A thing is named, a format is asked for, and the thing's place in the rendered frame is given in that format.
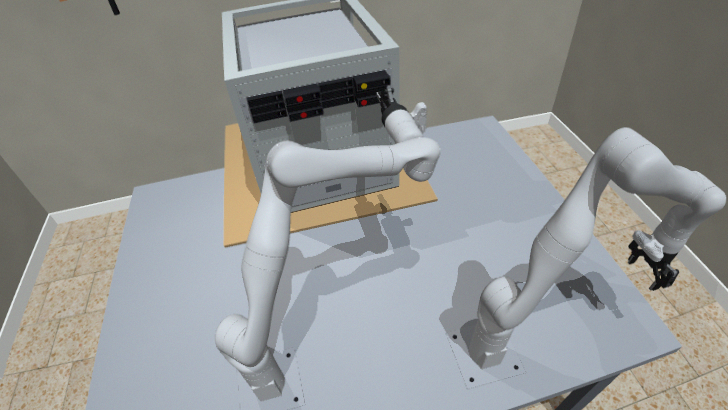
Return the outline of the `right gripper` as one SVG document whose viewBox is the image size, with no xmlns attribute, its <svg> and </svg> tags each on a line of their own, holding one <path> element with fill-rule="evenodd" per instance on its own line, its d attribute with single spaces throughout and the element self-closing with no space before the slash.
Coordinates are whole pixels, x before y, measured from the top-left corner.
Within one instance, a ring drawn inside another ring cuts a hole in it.
<svg viewBox="0 0 728 410">
<path fill-rule="evenodd" d="M 678 269 L 674 270 L 670 266 L 670 264 L 671 264 L 671 261 L 676 257 L 676 255 L 680 251 L 676 254 L 668 254 L 668 253 L 663 252 L 664 256 L 661 259 L 661 261 L 655 262 L 650 257 L 648 257 L 647 254 L 642 249 L 638 249 L 638 245 L 634 240 L 628 245 L 628 248 L 631 249 L 631 251 L 632 251 L 630 257 L 628 258 L 629 265 L 635 263 L 639 256 L 644 256 L 644 260 L 649 264 L 649 266 L 651 268 L 653 268 L 653 275 L 655 275 L 655 281 L 649 287 L 650 291 L 657 290 L 660 287 L 667 288 L 669 286 L 672 286 L 676 277 L 679 274 L 679 270 Z M 652 263 L 652 265 L 651 265 L 651 263 Z M 658 269 L 661 269 L 661 271 L 658 271 Z M 661 279 L 660 279 L 660 276 L 661 276 Z"/>
</svg>

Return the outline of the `grey metal rack frame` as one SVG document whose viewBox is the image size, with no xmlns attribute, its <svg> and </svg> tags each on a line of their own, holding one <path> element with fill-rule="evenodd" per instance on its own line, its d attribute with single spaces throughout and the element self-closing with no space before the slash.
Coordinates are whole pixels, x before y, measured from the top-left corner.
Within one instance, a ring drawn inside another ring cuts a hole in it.
<svg viewBox="0 0 728 410">
<path fill-rule="evenodd" d="M 336 0 L 287 0 L 222 12 L 224 81 L 260 193 L 267 155 L 282 141 L 323 150 L 395 144 L 382 123 L 380 103 L 325 108 L 322 116 L 294 122 L 288 116 L 253 123 L 247 97 L 383 70 L 391 77 L 387 89 L 394 88 L 399 104 L 399 46 L 358 0 L 340 0 L 341 9 L 237 27 L 234 20 L 330 1 Z M 368 46 L 352 13 L 378 45 Z M 291 212 L 397 186 L 399 174 L 305 185 L 297 187 Z"/>
</svg>

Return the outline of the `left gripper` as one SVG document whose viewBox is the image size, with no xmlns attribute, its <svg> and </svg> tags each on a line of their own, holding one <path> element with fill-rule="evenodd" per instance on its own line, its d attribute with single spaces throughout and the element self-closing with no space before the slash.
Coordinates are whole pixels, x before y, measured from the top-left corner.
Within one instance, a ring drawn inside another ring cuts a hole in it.
<svg viewBox="0 0 728 410">
<path fill-rule="evenodd" d="M 393 88 L 385 89 L 383 91 L 377 92 L 377 98 L 380 101 L 380 105 L 381 105 L 382 123 L 383 123 L 384 127 L 385 127 L 385 120 L 389 116 L 389 114 L 391 114 L 392 112 L 394 112 L 396 110 L 407 111 L 407 109 L 404 106 L 397 104 L 395 98 L 392 97 L 393 92 L 394 92 Z"/>
</svg>

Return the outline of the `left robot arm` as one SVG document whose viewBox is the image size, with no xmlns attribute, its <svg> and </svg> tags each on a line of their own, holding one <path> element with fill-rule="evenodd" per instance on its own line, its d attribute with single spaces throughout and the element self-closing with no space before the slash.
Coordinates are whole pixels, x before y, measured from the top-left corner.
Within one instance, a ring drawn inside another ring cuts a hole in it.
<svg viewBox="0 0 728 410">
<path fill-rule="evenodd" d="M 260 401 L 282 396 L 285 385 L 267 341 L 289 248 L 291 208 L 297 187 L 342 178 L 394 176 L 402 169 L 415 181 L 428 180 L 440 156 L 440 146 L 422 135 L 426 131 L 426 105 L 418 103 L 410 114 L 396 110 L 386 118 L 385 128 L 394 145 L 322 150 L 282 141 L 269 151 L 261 197 L 241 264 L 248 319 L 240 314 L 229 315 L 215 334 L 218 350 Z"/>
</svg>

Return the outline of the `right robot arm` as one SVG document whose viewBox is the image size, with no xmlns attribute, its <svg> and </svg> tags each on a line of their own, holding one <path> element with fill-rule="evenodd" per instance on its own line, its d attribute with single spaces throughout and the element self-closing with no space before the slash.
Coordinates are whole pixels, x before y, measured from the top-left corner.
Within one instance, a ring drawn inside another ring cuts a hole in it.
<svg viewBox="0 0 728 410">
<path fill-rule="evenodd" d="M 678 253 L 694 230 L 726 203 L 725 193 L 703 174 L 673 165 L 634 130 L 620 128 L 611 133 L 535 237 L 522 291 L 509 277 L 496 278 L 483 290 L 469 347 L 471 359 L 481 369 L 501 364 L 514 328 L 587 248 L 599 199 L 610 180 L 632 194 L 665 196 L 689 206 L 673 206 L 652 235 L 640 230 L 632 235 L 655 262 L 663 258 L 663 252 Z"/>
</svg>

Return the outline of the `tan wooden board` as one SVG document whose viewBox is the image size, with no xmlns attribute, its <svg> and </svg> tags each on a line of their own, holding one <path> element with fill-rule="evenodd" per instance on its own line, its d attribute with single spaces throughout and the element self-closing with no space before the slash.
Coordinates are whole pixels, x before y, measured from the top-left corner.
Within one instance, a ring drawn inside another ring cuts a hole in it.
<svg viewBox="0 0 728 410">
<path fill-rule="evenodd" d="M 244 244 L 261 193 L 238 123 L 225 126 L 224 247 Z M 291 212 L 290 233 L 438 201 L 402 169 L 399 186 Z"/>
</svg>

